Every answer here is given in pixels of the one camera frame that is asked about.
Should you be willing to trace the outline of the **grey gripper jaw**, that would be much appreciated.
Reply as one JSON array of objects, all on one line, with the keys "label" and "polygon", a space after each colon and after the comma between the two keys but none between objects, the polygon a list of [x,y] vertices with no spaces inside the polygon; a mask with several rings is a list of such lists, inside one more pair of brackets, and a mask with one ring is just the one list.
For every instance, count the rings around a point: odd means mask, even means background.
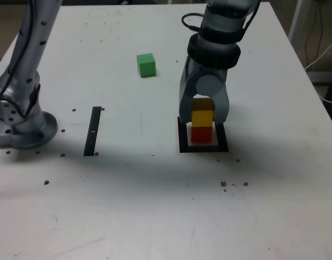
[{"label": "grey gripper jaw", "polygon": [[196,83],[199,79],[200,66],[191,58],[187,58],[180,80],[179,117],[182,123],[191,120],[193,97],[197,94]]},{"label": "grey gripper jaw", "polygon": [[215,75],[203,75],[197,80],[196,91],[199,95],[213,100],[215,122],[224,123],[229,112],[229,98],[225,83]]}]

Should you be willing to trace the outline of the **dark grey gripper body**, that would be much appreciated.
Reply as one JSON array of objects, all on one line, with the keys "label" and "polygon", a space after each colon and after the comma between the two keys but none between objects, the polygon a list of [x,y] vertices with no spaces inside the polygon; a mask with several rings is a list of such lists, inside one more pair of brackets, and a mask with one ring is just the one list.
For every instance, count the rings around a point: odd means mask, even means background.
[{"label": "dark grey gripper body", "polygon": [[193,63],[193,72],[195,72],[195,78],[199,79],[206,75],[216,76],[222,82],[227,80],[227,69],[214,69],[210,67],[205,67],[199,63]]}]

